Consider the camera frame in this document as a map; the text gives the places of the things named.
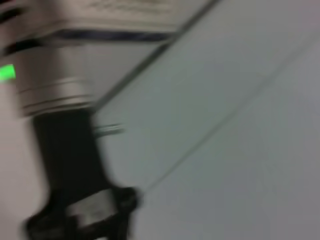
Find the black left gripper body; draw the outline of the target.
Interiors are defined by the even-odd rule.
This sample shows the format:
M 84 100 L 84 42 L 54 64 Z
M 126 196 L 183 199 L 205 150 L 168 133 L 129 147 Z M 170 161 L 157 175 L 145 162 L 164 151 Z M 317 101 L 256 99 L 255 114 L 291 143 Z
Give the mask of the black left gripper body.
M 30 240 L 127 240 L 140 205 L 133 187 L 106 174 L 86 109 L 32 118 L 49 184 L 45 206 L 25 223 Z

